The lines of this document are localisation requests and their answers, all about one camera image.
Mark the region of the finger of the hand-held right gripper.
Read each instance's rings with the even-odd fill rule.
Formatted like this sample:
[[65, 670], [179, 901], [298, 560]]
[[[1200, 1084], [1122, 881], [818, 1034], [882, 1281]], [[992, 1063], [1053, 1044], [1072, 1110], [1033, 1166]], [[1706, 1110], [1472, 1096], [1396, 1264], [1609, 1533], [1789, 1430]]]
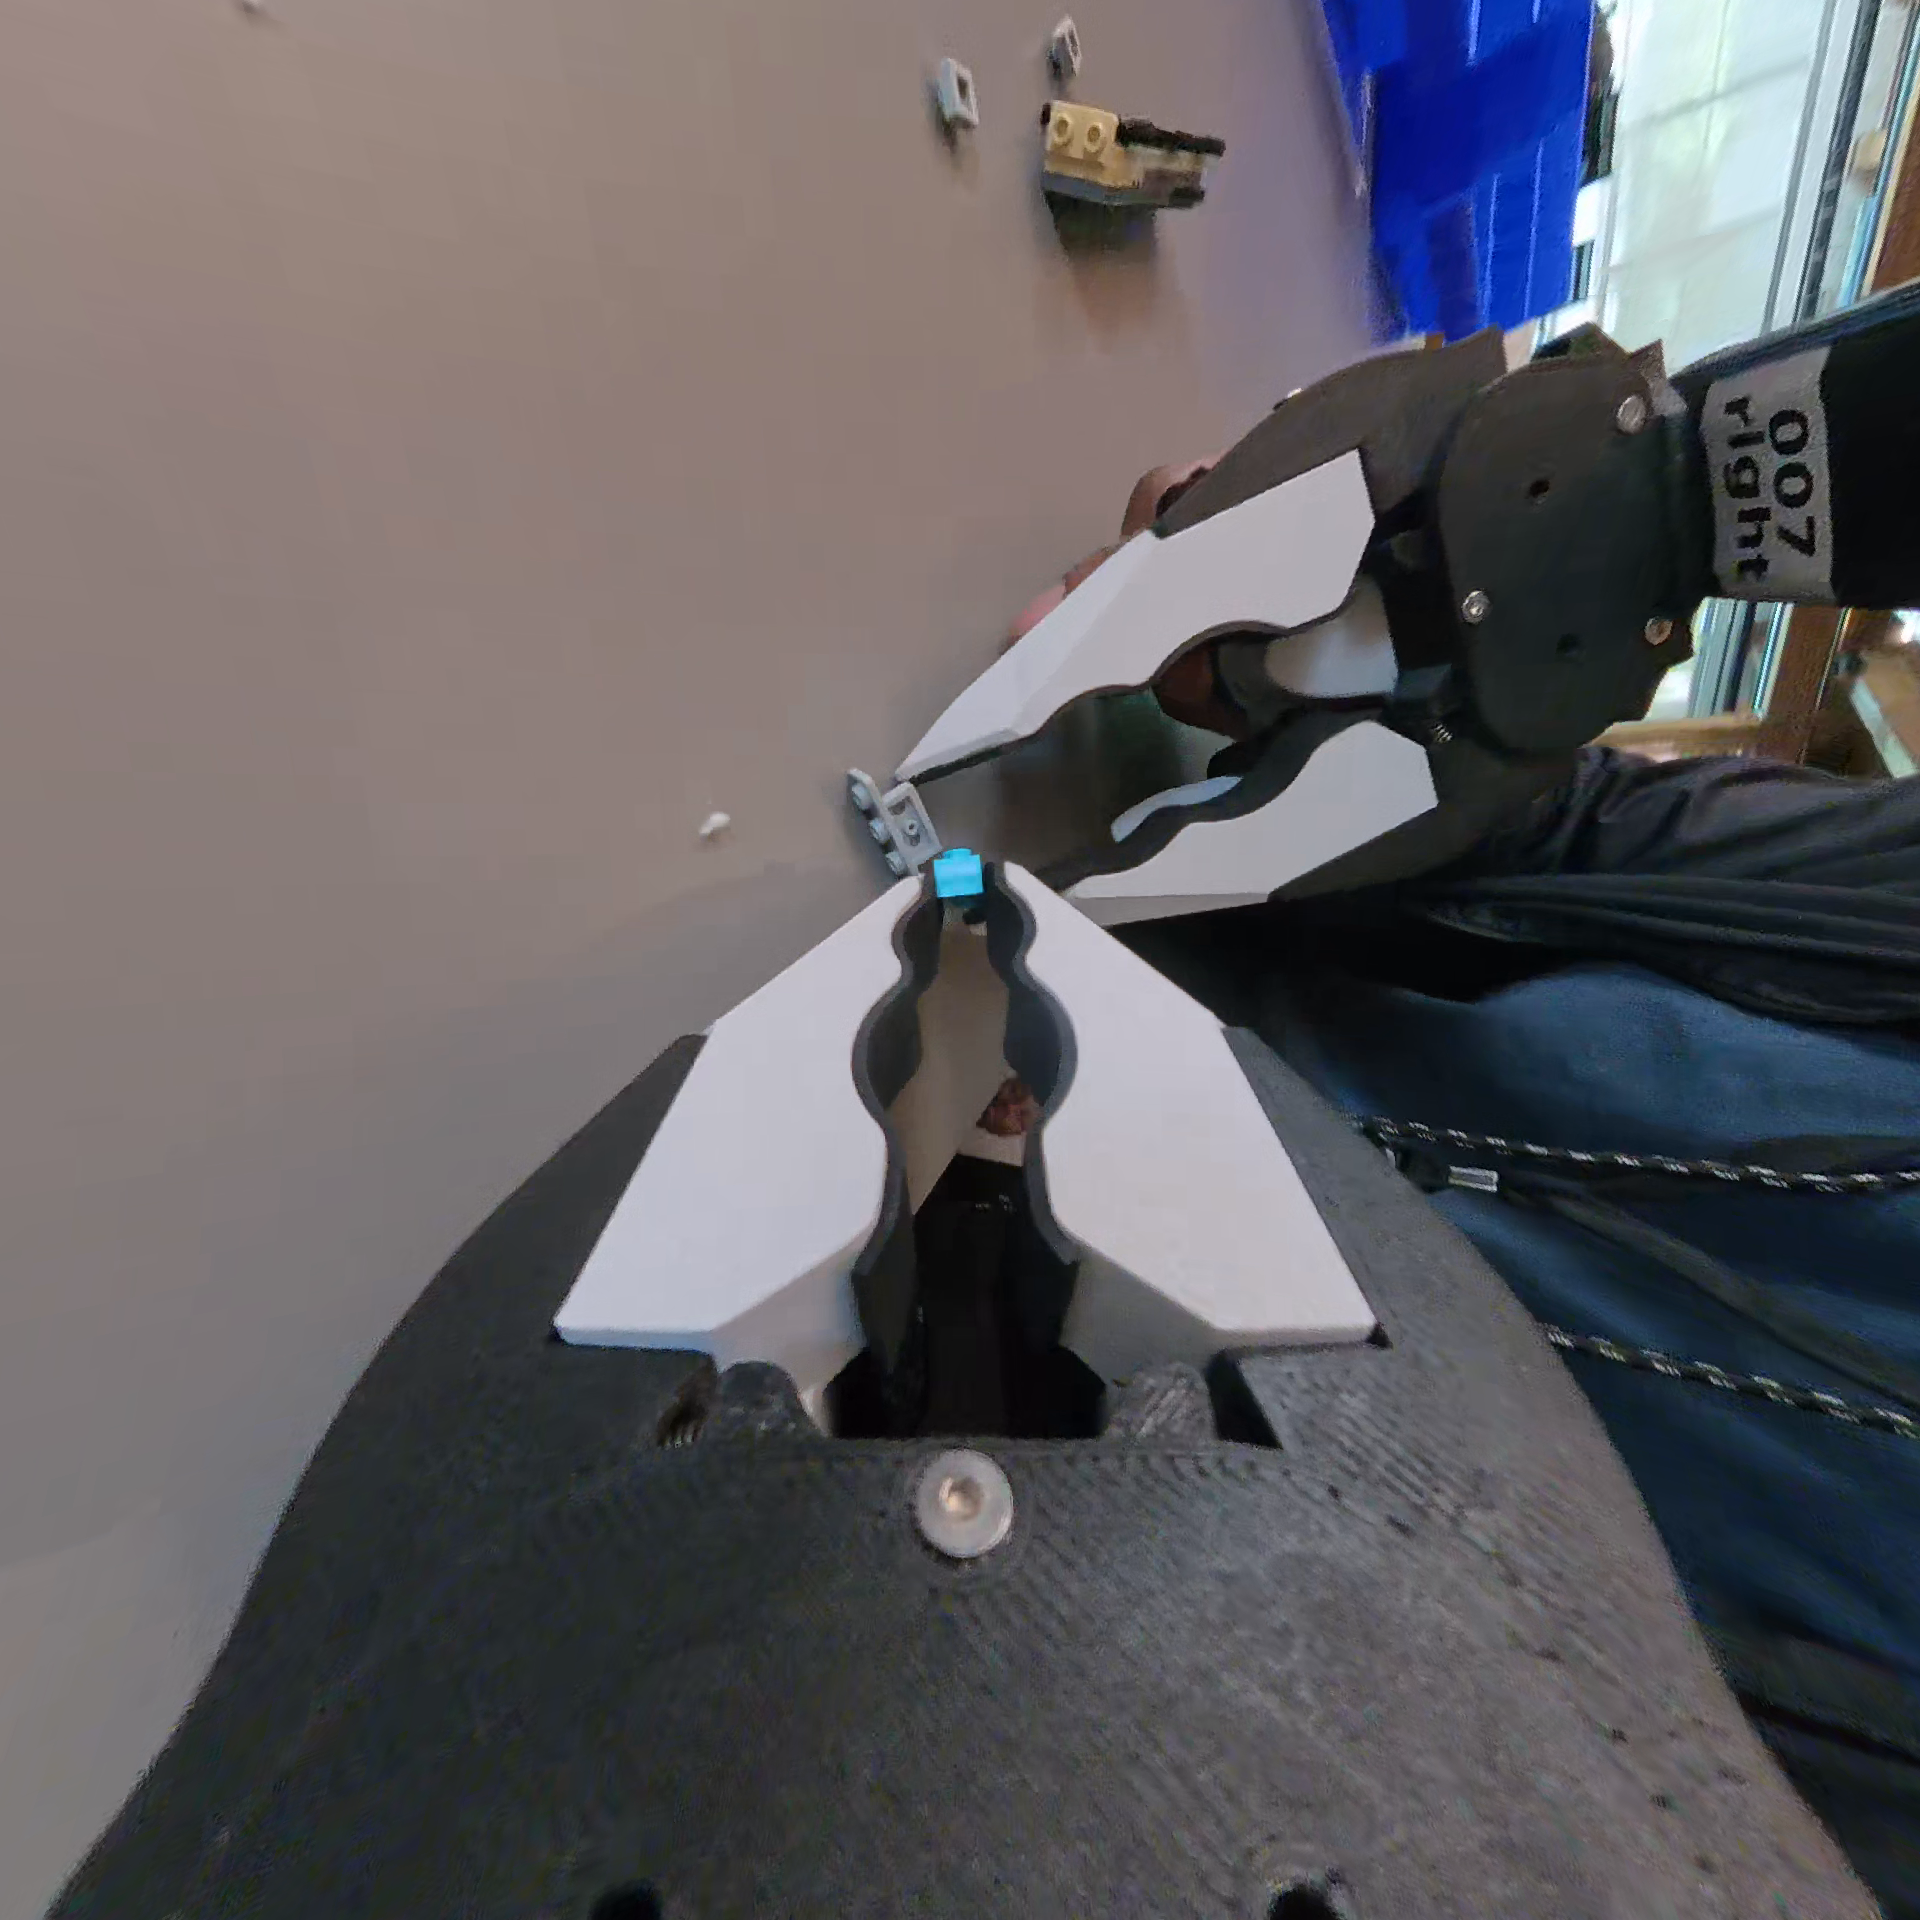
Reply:
[[1099, 926], [1248, 909], [1435, 806], [1425, 746], [1373, 717], [1306, 717], [1239, 771], [1125, 809], [1102, 846], [1045, 881]]
[[1286, 693], [1356, 700], [1396, 679], [1380, 590], [1359, 579], [1373, 501], [1356, 449], [1175, 533], [1142, 530], [965, 686], [896, 766], [942, 777], [1040, 734], [1089, 693], [1138, 691], [1195, 646], [1260, 637]]

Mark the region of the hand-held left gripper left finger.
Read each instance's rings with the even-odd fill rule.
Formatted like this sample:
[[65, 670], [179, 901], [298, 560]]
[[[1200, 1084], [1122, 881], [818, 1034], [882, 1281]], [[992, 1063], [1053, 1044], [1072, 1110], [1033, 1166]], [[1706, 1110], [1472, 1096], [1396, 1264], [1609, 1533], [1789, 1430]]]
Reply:
[[880, 1221], [888, 1143], [852, 1053], [899, 984], [895, 881], [715, 1020], [553, 1313], [583, 1347], [780, 1364], [818, 1416], [862, 1347], [852, 1264]]

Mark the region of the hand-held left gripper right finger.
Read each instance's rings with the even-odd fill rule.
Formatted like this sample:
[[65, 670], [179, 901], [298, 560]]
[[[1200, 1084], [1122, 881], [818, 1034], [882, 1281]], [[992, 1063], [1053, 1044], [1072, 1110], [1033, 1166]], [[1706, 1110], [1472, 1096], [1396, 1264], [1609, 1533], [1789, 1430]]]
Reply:
[[1036, 1221], [1075, 1261], [1063, 1346], [1106, 1379], [1369, 1341], [1376, 1310], [1226, 1021], [1020, 861], [992, 861], [1006, 1057], [1040, 1096]]

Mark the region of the light grey toy bracket plate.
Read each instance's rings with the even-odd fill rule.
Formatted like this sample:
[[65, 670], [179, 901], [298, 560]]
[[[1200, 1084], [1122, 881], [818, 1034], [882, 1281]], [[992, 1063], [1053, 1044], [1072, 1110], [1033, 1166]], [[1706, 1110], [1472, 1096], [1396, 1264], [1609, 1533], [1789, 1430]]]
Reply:
[[918, 876], [935, 856], [940, 856], [940, 850], [946, 850], [910, 779], [888, 786], [853, 766], [845, 771], [845, 796], [890, 876]]

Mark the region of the toy truck chassis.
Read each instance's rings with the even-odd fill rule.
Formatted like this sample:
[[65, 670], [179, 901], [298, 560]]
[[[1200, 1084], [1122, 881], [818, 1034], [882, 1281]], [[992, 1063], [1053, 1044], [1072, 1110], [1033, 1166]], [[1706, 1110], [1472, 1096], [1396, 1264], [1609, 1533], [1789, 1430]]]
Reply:
[[1072, 257], [1146, 254], [1165, 213], [1203, 204], [1226, 140], [1069, 96], [1040, 106], [1036, 184]]

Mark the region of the grey desk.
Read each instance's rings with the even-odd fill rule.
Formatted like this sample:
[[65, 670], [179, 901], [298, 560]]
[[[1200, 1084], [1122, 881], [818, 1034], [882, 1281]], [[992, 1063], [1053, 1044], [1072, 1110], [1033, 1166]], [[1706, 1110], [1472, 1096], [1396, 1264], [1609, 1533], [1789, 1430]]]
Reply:
[[[1369, 347], [1316, 26], [3, 6], [5, 1916], [419, 1286], [870, 893], [843, 769]], [[1065, 254], [1048, 96], [1209, 197]]]

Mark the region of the person's right hand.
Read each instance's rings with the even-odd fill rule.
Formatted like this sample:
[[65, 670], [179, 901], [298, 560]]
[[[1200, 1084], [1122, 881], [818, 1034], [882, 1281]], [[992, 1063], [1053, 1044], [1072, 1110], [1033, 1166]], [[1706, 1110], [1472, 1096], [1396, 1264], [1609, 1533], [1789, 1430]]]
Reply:
[[[1082, 560], [1072, 563], [1058, 581], [1045, 584], [1033, 600], [1028, 600], [1025, 609], [1020, 609], [1020, 614], [1008, 626], [999, 647], [1012, 650], [1015, 643], [1020, 643], [1020, 637], [1032, 630], [1032, 626], [1036, 626], [1048, 611], [1053, 611], [1098, 567], [1110, 563], [1129, 540], [1150, 529], [1150, 521], [1159, 520], [1162, 509], [1178, 501], [1179, 494], [1190, 491], [1190, 484], [1196, 484], [1205, 474], [1210, 474], [1216, 460], [1220, 451], [1210, 451], [1200, 454], [1196, 460], [1178, 460], [1146, 467], [1133, 481], [1130, 494], [1125, 496], [1125, 509], [1120, 516], [1120, 536], [1085, 553]], [[1178, 659], [1170, 659], [1162, 667], [1162, 673], [1150, 681], [1150, 691], [1156, 706], [1175, 721], [1222, 734], [1229, 740], [1239, 740], [1250, 730], [1248, 729], [1250, 721], [1222, 689], [1210, 643], [1195, 646]]]

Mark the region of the blue storage bin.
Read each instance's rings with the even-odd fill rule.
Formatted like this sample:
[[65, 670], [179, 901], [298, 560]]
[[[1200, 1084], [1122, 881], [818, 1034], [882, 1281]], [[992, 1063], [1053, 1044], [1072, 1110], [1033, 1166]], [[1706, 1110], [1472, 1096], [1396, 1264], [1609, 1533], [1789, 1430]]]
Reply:
[[1453, 343], [1560, 309], [1592, 1], [1316, 1], [1382, 327]]

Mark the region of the person's torso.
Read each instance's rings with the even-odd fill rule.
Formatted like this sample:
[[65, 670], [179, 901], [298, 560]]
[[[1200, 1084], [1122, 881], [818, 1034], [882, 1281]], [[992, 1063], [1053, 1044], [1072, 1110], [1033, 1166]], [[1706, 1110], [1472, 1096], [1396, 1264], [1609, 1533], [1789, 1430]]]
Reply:
[[[1353, 1120], [1556, 1150], [1916, 1167], [1916, 1043], [1766, 1020], [1663, 976], [1568, 969], [1453, 999], [1275, 981], [1265, 1043]], [[1916, 1914], [1916, 1189], [1838, 1196], [1582, 1181], [1446, 1147], [1503, 1190], [1448, 1216], [1548, 1327], [1669, 1549], [1728, 1684], [1885, 1916]]]

